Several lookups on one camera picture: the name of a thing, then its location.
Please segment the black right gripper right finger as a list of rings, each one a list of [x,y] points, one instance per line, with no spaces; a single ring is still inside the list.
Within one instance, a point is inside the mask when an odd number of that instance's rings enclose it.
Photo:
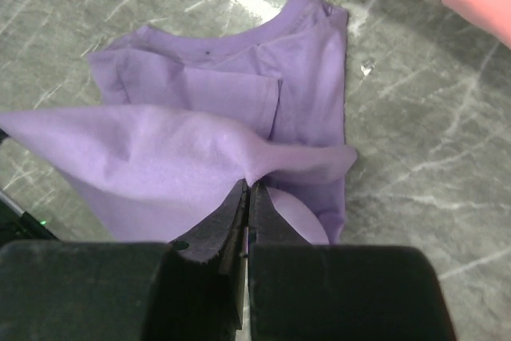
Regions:
[[[248,291],[254,340],[456,339],[437,274],[418,249],[313,245],[250,191]]]

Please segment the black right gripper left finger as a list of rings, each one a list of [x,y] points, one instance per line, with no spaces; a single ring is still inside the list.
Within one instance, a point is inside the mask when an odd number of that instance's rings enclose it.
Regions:
[[[233,340],[243,326],[239,182],[168,243],[1,241],[4,340]]]

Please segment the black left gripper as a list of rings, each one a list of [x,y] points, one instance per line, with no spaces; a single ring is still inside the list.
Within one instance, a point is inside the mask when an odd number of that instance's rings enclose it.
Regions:
[[[1,189],[1,241],[57,240],[57,237]]]

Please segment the lavender t-shirt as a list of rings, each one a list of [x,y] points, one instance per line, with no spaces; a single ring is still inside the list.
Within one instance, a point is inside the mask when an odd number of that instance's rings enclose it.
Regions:
[[[313,244],[346,221],[345,9],[288,0],[222,38],[143,26],[89,55],[99,106],[4,112],[1,129],[48,161],[117,240],[176,239],[244,180]]]

